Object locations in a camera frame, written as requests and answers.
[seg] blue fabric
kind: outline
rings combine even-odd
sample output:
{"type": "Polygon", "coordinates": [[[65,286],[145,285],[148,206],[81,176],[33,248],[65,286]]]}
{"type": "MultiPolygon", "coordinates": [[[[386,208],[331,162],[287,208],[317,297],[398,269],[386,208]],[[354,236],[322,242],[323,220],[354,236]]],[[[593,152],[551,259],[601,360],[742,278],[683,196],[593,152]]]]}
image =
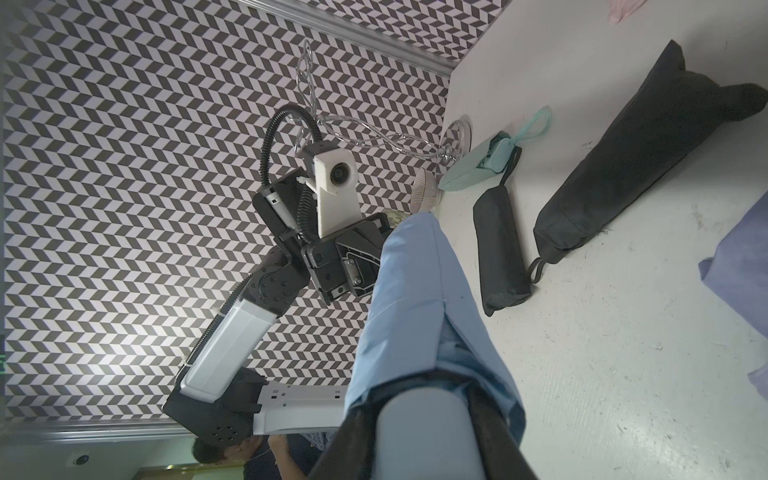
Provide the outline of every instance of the blue fabric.
{"type": "MultiPolygon", "coordinates": [[[[699,263],[704,285],[768,338],[768,193],[744,215],[715,250],[699,263]]],[[[768,400],[768,364],[749,374],[768,400]]]]}
{"type": "Polygon", "coordinates": [[[345,410],[383,383],[434,369],[477,380],[520,442],[525,417],[448,239],[432,214],[405,219],[384,244],[345,410]]]}

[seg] ceiling molding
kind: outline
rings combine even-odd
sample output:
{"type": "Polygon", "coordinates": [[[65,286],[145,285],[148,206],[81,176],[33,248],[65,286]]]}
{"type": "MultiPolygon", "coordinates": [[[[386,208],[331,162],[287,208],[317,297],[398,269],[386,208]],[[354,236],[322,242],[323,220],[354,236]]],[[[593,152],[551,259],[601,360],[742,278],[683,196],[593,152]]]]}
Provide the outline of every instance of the ceiling molding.
{"type": "Polygon", "coordinates": [[[193,435],[186,428],[169,419],[6,422],[0,431],[0,445],[124,442],[190,436],[193,435]]]}
{"type": "Polygon", "coordinates": [[[369,50],[377,51],[390,58],[414,65],[424,70],[450,76],[458,62],[424,51],[388,35],[370,30],[344,18],[335,16],[297,0],[238,0],[240,3],[290,20],[305,27],[314,28],[324,34],[369,50]]]}

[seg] hand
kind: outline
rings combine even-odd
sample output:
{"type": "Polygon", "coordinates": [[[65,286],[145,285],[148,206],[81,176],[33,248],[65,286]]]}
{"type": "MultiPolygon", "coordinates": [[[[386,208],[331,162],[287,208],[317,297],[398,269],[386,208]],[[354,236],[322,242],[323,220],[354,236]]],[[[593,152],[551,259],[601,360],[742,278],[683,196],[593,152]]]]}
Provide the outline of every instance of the hand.
{"type": "Polygon", "coordinates": [[[267,439],[267,443],[270,444],[270,449],[275,457],[280,455],[288,455],[288,437],[285,435],[270,435],[267,439]]]}

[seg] white arm segment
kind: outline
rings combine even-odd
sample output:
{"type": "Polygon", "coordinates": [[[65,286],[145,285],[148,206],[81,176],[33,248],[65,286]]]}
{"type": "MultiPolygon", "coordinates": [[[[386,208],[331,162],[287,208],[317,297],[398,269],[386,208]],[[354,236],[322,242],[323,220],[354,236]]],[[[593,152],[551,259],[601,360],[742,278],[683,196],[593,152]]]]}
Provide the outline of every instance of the white arm segment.
{"type": "Polygon", "coordinates": [[[261,389],[261,412],[253,416],[253,434],[311,433],[336,430],[344,420],[346,386],[285,385],[261,389]]]}
{"type": "Polygon", "coordinates": [[[255,303],[235,303],[182,378],[181,393],[208,403],[218,400],[276,321],[277,315],[255,303]]]}

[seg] pink fabric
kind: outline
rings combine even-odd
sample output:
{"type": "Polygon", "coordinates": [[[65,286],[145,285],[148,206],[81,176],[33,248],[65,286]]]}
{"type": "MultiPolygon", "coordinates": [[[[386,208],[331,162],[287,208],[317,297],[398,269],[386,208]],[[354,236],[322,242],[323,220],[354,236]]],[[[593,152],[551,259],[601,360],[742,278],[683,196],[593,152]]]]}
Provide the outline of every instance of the pink fabric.
{"type": "Polygon", "coordinates": [[[617,24],[640,8],[644,3],[645,0],[608,0],[608,4],[611,6],[611,11],[608,13],[608,20],[613,24],[617,24]]]}

